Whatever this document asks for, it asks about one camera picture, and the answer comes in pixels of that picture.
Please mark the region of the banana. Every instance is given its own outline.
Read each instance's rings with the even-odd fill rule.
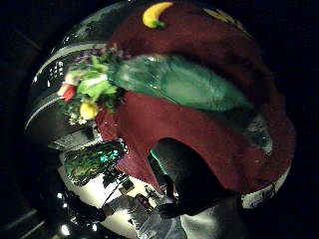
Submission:
[[[247,35],[249,35],[247,33],[247,31],[244,29],[244,27],[242,26],[242,24],[238,20],[236,20],[236,19],[232,18],[231,16],[229,16],[227,13],[225,13],[225,12],[219,10],[219,9],[210,10],[210,9],[207,9],[207,8],[203,8],[203,10],[207,14],[212,16],[213,18],[215,18],[217,20],[220,20],[221,22],[230,23],[230,24],[234,25],[235,27],[237,27],[239,30],[241,30],[244,33],[246,33]]]
[[[161,2],[151,6],[143,14],[143,23],[149,28],[164,27],[165,23],[159,20],[160,14],[172,4],[172,2]]]

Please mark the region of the yellow object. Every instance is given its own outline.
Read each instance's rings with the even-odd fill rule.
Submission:
[[[221,22],[230,23],[231,25],[234,25],[235,27],[237,27],[242,32],[248,34],[247,31],[242,26],[242,24],[238,20],[236,20],[236,19],[232,18],[231,16],[229,16],[227,13],[225,13],[225,12],[219,10],[219,9],[210,10],[210,9],[207,9],[207,8],[203,8],[203,10],[208,15],[210,15],[211,17],[213,17],[213,18],[215,18],[215,19],[217,19],[217,20],[219,20]]]
[[[99,112],[99,108],[94,103],[82,103],[80,107],[80,115],[84,120],[93,119]]]
[[[149,28],[163,27],[165,23],[160,22],[160,14],[172,4],[172,2],[161,2],[151,6],[143,14],[143,23]]]

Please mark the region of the maroon tablecloth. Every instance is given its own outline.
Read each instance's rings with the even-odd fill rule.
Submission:
[[[225,188],[248,193],[275,181],[291,163],[295,132],[256,43],[188,3],[175,3],[163,12],[165,28],[149,29],[142,22],[146,8],[124,21],[111,44],[130,50],[133,56],[178,54],[219,72],[262,112],[273,153],[264,154],[227,125],[196,110],[127,92],[114,115],[103,111],[96,118],[104,140],[122,137],[129,146],[119,169],[156,185],[147,157],[157,141],[172,137],[196,150]]]

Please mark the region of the red flower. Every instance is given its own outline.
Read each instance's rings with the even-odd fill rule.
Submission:
[[[68,88],[62,94],[65,102],[69,101],[76,94],[76,86],[69,85]]]

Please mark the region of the dark background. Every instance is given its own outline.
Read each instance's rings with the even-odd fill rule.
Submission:
[[[51,49],[73,25],[116,1],[14,0],[0,3],[1,110],[1,238],[19,238],[41,220],[41,187],[56,184],[39,171],[55,163],[47,155],[25,148],[26,99],[33,76]],[[287,113],[297,130],[291,174],[278,195],[246,215],[256,234],[252,238],[316,238],[318,232],[319,71],[318,4],[316,1],[206,1],[240,19],[255,37],[275,83],[286,97]],[[4,226],[32,208],[39,213],[18,229]],[[30,238],[49,238],[54,227],[41,227]]]

